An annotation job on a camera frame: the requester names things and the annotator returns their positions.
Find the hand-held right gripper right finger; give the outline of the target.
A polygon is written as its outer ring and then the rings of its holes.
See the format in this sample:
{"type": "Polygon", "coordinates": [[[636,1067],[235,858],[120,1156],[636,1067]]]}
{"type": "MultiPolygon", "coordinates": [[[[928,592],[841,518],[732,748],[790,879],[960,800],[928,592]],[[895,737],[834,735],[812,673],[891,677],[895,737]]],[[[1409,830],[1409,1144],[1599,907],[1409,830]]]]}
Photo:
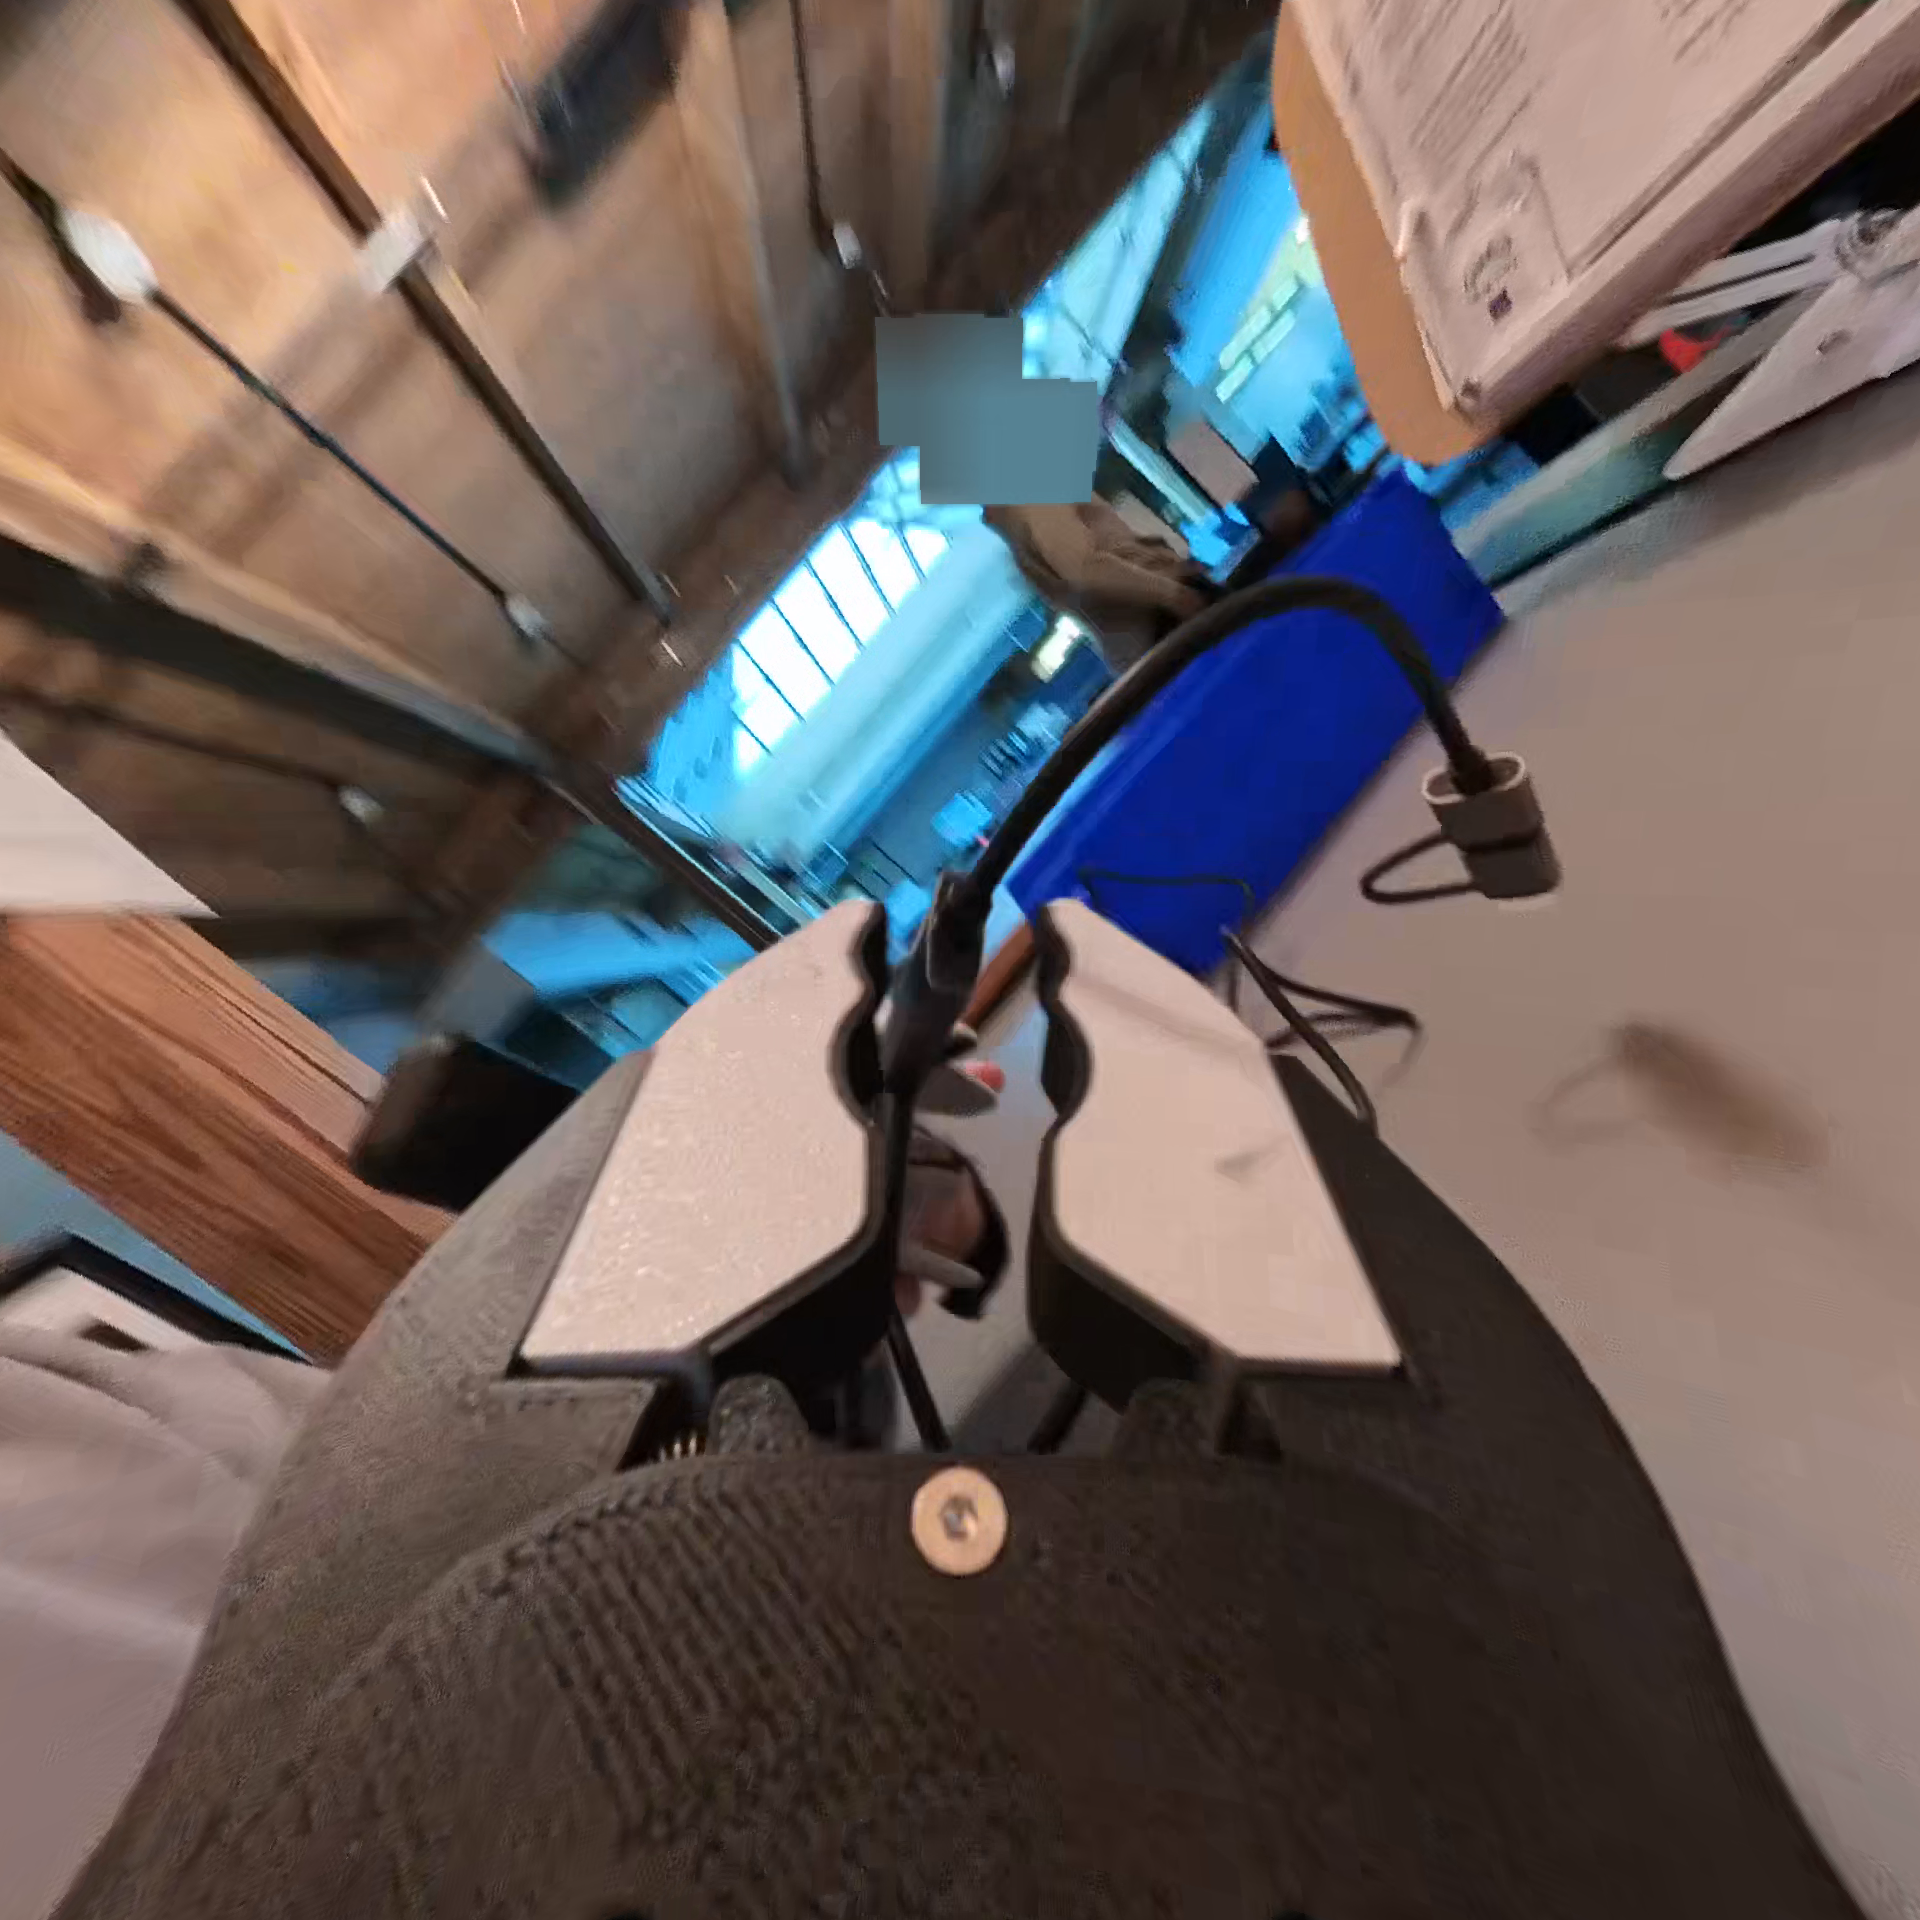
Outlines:
{"type": "Polygon", "coordinates": [[[1061,899],[1033,921],[1045,1127],[1026,1252],[1037,1346],[1092,1399],[1392,1379],[1401,1343],[1258,1033],[1061,899]]]}

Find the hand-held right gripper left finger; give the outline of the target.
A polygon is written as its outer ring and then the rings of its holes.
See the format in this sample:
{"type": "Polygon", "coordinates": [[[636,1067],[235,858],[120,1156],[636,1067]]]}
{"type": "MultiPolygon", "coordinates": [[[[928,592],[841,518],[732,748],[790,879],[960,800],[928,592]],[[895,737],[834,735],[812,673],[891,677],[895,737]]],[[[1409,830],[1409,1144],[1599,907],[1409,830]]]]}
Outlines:
{"type": "Polygon", "coordinates": [[[518,1346],[533,1378],[836,1385],[894,1308],[873,1015],[885,915],[843,902],[739,963],[621,1093],[518,1346]]]}

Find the person's left forearm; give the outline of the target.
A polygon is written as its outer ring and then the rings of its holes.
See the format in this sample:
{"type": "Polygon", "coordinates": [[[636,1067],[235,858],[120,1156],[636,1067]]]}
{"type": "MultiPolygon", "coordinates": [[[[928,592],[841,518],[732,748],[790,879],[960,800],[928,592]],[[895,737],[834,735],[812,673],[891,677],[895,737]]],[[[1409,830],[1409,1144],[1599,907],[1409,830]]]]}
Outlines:
{"type": "Polygon", "coordinates": [[[330,1373],[228,1343],[2,1343],[2,1914],[48,1916],[147,1763],[330,1373]]]}

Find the grey desk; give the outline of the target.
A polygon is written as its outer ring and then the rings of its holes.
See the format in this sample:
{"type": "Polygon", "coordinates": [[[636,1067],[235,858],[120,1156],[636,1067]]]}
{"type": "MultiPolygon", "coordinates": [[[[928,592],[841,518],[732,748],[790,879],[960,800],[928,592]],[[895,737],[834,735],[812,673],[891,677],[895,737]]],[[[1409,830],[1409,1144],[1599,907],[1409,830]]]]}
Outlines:
{"type": "Polygon", "coordinates": [[[1422,1020],[1341,1043],[1384,1137],[1626,1427],[1860,1903],[1915,1916],[1915,370],[1501,604],[1460,704],[1558,893],[1360,899],[1429,830],[1408,737],[1256,948],[1422,1020]]]}

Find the person's left hand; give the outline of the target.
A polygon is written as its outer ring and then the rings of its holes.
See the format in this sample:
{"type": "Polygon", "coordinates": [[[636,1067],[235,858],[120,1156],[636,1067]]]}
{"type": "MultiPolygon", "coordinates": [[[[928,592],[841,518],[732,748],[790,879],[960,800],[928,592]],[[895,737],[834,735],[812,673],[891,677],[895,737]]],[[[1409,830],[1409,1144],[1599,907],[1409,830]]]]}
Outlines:
{"type": "Polygon", "coordinates": [[[897,1285],[979,1289],[991,1275],[994,1211],[966,1166],[908,1170],[900,1215],[897,1285]]]}

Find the black box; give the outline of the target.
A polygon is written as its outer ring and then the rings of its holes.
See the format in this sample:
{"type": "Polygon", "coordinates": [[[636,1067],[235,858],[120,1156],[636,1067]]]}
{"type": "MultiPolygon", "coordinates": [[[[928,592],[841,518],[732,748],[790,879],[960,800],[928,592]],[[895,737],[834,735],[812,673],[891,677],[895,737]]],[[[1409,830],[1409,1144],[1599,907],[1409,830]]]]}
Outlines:
{"type": "Polygon", "coordinates": [[[433,1033],[395,1058],[348,1145],[348,1167],[368,1188],[459,1213],[577,1093],[489,1042],[433,1033]]]}

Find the blue plastic bin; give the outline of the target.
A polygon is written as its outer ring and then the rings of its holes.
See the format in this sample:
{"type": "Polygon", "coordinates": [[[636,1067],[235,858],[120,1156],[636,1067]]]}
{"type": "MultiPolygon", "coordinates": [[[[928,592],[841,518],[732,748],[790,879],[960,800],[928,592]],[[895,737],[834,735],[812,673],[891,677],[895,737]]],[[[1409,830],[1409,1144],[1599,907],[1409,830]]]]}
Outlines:
{"type": "MultiPolygon", "coordinates": [[[[1453,683],[1503,624],[1434,501],[1375,477],[1279,573],[1384,598],[1453,683]]],[[[1140,946],[1198,973],[1224,930],[1285,889],[1423,713],[1351,619],[1268,617],[1187,667],[1118,735],[1021,852],[1006,896],[1029,917],[1092,897],[1140,946]]]]}

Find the wooden document stand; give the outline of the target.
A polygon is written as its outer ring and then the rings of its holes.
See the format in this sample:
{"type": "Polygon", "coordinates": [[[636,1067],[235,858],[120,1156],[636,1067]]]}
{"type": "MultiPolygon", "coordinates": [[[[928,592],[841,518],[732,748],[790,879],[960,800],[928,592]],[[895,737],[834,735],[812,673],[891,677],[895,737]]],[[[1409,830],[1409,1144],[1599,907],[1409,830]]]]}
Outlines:
{"type": "Polygon", "coordinates": [[[1392,452],[1425,467],[1466,456],[1492,429],[1438,389],[1370,183],[1290,5],[1274,23],[1269,90],[1275,149],[1374,423],[1392,452]]]}

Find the white device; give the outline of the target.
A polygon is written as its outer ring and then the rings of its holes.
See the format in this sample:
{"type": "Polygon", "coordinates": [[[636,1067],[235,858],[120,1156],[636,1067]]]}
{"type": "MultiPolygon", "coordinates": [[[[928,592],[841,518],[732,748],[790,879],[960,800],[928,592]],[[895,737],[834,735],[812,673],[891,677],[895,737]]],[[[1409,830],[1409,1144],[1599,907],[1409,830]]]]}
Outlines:
{"type": "Polygon", "coordinates": [[[1918,361],[1918,210],[1867,208],[1727,251],[1682,280],[1617,338],[1657,343],[1693,324],[1761,310],[1738,343],[1761,342],[1716,409],[1662,469],[1670,481],[1918,361]]]}

